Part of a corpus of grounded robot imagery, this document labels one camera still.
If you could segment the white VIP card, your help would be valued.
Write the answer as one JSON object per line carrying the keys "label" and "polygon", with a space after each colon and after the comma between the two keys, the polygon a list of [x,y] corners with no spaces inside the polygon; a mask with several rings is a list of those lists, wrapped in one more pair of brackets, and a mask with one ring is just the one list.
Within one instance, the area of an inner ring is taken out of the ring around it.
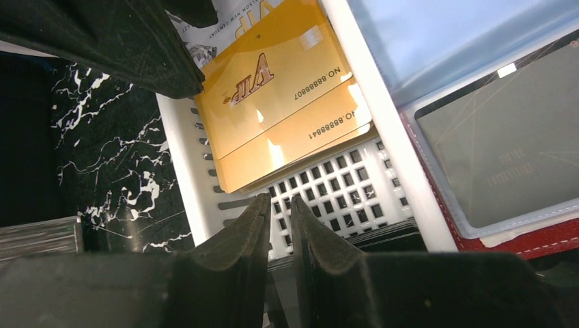
{"label": "white VIP card", "polygon": [[218,23],[204,28],[193,27],[172,13],[168,15],[195,64],[203,68],[282,2],[214,1]]}

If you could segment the black VIP card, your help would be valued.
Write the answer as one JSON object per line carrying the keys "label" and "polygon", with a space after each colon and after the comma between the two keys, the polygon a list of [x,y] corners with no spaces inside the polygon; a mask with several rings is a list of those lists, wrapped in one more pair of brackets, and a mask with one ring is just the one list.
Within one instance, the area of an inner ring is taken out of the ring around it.
{"label": "black VIP card", "polygon": [[578,217],[578,32],[417,109],[416,145],[464,238]]}

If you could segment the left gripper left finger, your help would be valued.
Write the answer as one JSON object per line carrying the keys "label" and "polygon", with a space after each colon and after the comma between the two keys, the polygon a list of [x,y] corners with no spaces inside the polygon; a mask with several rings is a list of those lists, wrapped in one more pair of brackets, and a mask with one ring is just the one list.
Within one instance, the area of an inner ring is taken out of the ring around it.
{"label": "left gripper left finger", "polygon": [[2,327],[261,327],[271,198],[193,250],[21,257],[1,271]]}

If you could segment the red leather card holder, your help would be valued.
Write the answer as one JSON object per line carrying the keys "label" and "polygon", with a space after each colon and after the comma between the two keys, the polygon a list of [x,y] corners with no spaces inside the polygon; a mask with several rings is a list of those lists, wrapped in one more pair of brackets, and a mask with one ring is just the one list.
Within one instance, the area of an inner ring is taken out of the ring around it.
{"label": "red leather card holder", "polygon": [[348,5],[456,248],[578,253],[578,2]]}

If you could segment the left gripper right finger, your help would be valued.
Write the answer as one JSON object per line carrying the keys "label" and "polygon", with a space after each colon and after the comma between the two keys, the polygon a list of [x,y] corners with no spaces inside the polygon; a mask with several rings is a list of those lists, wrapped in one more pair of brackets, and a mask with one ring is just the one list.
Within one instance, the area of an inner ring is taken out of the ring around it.
{"label": "left gripper right finger", "polygon": [[523,261],[492,252],[364,252],[291,202],[303,327],[564,327]]}

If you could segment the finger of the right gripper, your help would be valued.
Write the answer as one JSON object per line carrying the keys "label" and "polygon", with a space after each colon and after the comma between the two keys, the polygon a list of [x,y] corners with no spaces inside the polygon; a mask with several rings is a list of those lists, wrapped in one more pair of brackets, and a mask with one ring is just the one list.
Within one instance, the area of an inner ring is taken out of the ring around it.
{"label": "finger of the right gripper", "polygon": [[2,1],[1,46],[53,56],[170,98],[205,80],[169,16],[218,22],[212,1]]}

